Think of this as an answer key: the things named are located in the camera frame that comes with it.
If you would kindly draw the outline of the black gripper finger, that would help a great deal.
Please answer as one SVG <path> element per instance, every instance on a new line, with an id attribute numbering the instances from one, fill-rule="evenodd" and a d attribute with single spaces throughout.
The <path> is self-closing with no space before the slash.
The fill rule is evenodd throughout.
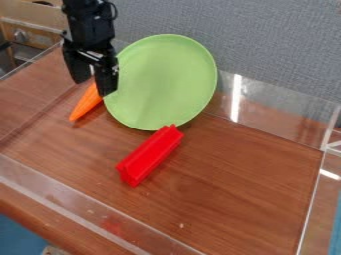
<path id="1" fill-rule="evenodd" d="M 116 59 L 95 66 L 95 82 L 101 97 L 117 89 L 119 63 Z"/>
<path id="2" fill-rule="evenodd" d="M 89 64 L 83 60 L 75 51 L 63 50 L 63 57 L 71 77 L 76 84 L 85 82 L 91 78 Z"/>

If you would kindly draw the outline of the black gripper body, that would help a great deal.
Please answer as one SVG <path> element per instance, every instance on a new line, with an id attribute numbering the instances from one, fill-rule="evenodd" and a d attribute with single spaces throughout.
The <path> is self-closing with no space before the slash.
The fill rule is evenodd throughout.
<path id="1" fill-rule="evenodd" d="M 75 51 L 95 66 L 116 59 L 112 46 L 117 18 L 115 4 L 109 0 L 63 0 L 61 12 L 68 22 L 63 50 Z"/>

